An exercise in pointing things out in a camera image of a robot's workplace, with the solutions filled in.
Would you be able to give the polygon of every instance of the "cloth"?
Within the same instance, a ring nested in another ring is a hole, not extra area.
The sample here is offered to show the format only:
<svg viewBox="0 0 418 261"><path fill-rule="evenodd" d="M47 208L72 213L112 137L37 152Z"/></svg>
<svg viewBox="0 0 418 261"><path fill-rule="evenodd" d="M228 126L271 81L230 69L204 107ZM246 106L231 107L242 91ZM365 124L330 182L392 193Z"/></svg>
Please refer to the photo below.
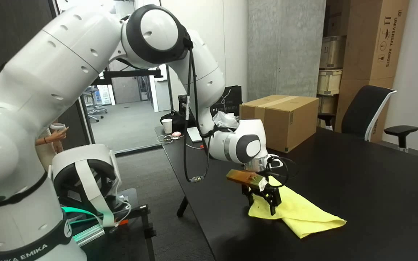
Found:
<svg viewBox="0 0 418 261"><path fill-rule="evenodd" d="M269 177L269 182L272 185L282 184L273 177ZM279 191L282 203L276 207L276 214L272 216L269 203L256 194L253 194L255 201L249 214L259 219L284 219L284 222L301 239L311 233L336 229L346 224L345 219L324 211L289 187L282 185Z"/></svg>

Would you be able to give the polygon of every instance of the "table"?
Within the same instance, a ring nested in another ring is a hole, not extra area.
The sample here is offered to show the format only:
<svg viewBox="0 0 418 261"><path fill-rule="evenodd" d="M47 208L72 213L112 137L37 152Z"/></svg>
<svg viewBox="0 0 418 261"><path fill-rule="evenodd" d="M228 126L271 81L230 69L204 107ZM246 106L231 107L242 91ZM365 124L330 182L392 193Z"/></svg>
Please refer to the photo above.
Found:
<svg viewBox="0 0 418 261"><path fill-rule="evenodd" d="M268 259L418 259L418 158L361 137L318 130L292 150L287 185L327 211L349 220L346 227L301 240L279 220L247 216L249 200L226 178L239 165L188 149L183 140L165 145L182 190L218 261Z"/></svg>

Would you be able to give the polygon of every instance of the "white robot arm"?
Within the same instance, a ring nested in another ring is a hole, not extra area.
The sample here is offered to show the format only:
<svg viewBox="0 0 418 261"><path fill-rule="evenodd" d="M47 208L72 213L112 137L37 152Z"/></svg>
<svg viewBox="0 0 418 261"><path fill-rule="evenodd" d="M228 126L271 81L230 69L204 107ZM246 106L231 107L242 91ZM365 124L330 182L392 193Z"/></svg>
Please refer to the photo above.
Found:
<svg viewBox="0 0 418 261"><path fill-rule="evenodd" d="M137 68L168 62L185 82L192 48L199 97L195 107L192 95L192 108L211 155L265 169L269 153L262 121L242 120L230 130L214 121L210 107L224 91L224 75L207 45L170 11L144 5L120 21L96 4L73 8L47 24L0 72L0 261L86 259L70 239L70 224L34 140L111 59Z"/></svg>

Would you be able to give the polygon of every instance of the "chair backrest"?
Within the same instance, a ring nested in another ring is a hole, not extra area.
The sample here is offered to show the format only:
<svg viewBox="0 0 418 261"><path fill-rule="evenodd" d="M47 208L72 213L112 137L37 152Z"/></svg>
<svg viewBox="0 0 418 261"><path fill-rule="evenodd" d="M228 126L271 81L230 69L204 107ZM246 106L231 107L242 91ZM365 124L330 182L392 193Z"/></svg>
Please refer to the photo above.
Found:
<svg viewBox="0 0 418 261"><path fill-rule="evenodd" d="M342 132L359 135L365 140L371 140L375 123L394 92L397 91L391 88L362 87L345 113Z"/></svg>

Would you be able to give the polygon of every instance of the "desk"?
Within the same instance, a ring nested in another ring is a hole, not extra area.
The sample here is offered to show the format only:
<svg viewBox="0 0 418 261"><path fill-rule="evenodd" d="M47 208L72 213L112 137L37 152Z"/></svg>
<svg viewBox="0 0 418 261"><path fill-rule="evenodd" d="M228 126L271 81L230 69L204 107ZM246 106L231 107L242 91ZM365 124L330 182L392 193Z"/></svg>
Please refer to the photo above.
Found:
<svg viewBox="0 0 418 261"><path fill-rule="evenodd" d="M418 259L418 158L355 136L318 130L289 153L287 185L349 220L343 229L300 240L282 222L252 219L230 162L211 159L204 181L183 172L183 140L165 145L173 171L218 261ZM188 149L189 174L207 155Z"/></svg>

